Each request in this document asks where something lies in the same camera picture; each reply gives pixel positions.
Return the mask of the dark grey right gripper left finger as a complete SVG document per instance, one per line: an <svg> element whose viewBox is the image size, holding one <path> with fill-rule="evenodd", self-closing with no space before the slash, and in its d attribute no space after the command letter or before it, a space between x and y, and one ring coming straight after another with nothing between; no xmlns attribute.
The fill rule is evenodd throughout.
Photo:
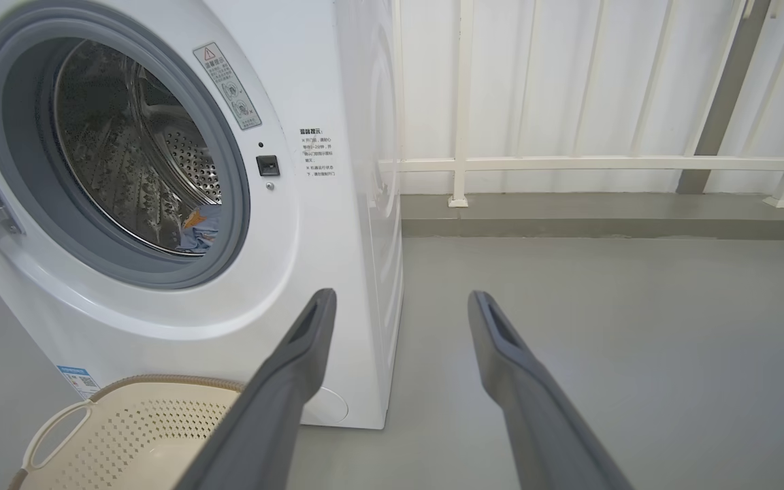
<svg viewBox="0 0 784 490"><path fill-rule="evenodd" d="M216 426L177 489L284 489L305 404L324 381L337 295L319 289Z"/></svg>

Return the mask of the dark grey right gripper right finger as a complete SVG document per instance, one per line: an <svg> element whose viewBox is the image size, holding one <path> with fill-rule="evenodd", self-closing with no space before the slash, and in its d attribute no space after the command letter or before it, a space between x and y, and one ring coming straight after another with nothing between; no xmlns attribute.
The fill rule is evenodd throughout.
<svg viewBox="0 0 784 490"><path fill-rule="evenodd" d="M483 388L503 410L520 487L631 489L606 447L488 292L470 293L468 320Z"/></svg>

